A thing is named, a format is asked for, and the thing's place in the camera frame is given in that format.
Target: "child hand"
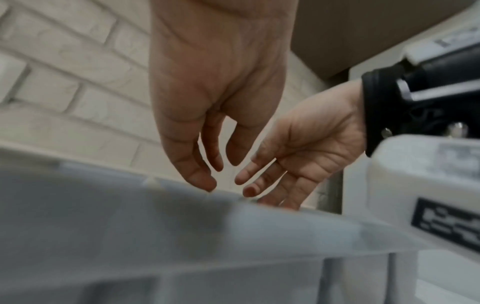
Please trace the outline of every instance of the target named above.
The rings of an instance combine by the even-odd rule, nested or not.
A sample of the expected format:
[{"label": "child hand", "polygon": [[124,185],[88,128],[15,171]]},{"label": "child hand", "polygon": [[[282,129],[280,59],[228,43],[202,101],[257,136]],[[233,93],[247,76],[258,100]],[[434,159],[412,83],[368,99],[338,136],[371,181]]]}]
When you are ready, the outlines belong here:
[{"label": "child hand", "polygon": [[351,81],[304,100],[279,118],[235,183],[246,183],[276,159],[243,195],[257,196],[281,178],[258,202],[298,210],[319,183],[353,163],[365,146],[362,82]]}]

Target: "white brick wall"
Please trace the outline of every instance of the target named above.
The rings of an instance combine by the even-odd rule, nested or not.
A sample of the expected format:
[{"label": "white brick wall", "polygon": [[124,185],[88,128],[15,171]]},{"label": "white brick wall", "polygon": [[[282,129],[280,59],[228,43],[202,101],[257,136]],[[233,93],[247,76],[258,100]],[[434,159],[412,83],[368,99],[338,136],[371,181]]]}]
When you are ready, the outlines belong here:
[{"label": "white brick wall", "polygon": [[[0,107],[0,139],[182,180],[163,152],[150,108],[148,0],[0,0],[0,17],[0,64],[6,58],[17,66],[15,77],[0,81],[6,92],[0,103],[8,102]],[[290,54],[274,118],[325,88]],[[234,128],[226,119],[225,169],[213,175],[220,189],[239,192],[233,183],[239,167],[225,157]]]}]

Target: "black label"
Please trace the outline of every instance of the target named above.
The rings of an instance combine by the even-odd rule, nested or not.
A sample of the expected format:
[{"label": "black label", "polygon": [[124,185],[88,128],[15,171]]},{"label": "black label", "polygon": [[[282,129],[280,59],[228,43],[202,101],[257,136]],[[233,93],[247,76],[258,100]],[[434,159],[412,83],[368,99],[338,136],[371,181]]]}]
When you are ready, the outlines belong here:
[{"label": "black label", "polygon": [[411,225],[480,253],[480,215],[476,213],[419,198]]}]

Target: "black cuff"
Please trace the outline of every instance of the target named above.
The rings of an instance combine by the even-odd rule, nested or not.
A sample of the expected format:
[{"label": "black cuff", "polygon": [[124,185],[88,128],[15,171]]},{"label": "black cuff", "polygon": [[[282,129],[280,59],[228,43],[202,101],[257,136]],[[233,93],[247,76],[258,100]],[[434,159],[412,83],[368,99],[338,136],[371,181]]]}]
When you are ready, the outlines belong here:
[{"label": "black cuff", "polygon": [[384,139],[382,130],[392,132],[399,125],[404,106],[397,93],[397,80],[405,72],[401,64],[365,73],[363,82],[363,104],[366,124],[366,155],[370,157]]}]

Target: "adult hand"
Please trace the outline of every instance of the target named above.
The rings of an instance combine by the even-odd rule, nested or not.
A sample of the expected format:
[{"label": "adult hand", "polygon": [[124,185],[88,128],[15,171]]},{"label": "adult hand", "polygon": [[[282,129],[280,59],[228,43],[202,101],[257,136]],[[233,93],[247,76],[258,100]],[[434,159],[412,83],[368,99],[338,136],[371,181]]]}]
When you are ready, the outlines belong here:
[{"label": "adult hand", "polygon": [[237,122],[226,146],[244,159],[275,112],[298,0],[150,0],[150,90],[165,152],[182,177],[212,191],[216,181],[200,154],[221,171],[219,134]]},{"label": "adult hand", "polygon": [[244,184],[276,159],[243,195],[257,196],[281,178],[258,202],[298,210],[319,183],[354,162],[365,146],[358,80],[314,95],[278,119],[235,183]]}]

